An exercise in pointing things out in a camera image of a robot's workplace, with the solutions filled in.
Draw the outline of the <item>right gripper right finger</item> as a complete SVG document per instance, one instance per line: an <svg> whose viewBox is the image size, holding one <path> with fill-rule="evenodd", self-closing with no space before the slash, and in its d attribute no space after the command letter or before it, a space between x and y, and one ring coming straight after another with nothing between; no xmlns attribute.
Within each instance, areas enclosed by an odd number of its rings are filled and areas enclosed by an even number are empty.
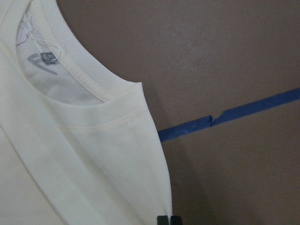
<svg viewBox="0 0 300 225"><path fill-rule="evenodd" d="M177 214L172 214L170 216L170 225L182 225L181 216Z"/></svg>

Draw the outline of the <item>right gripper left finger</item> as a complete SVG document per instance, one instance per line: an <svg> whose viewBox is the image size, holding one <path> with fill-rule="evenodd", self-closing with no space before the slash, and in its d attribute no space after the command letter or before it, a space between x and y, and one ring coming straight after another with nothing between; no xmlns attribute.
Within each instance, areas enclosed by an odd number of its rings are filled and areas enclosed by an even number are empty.
<svg viewBox="0 0 300 225"><path fill-rule="evenodd" d="M169 225L170 224L170 210L168 208L162 210L157 215L157 225Z"/></svg>

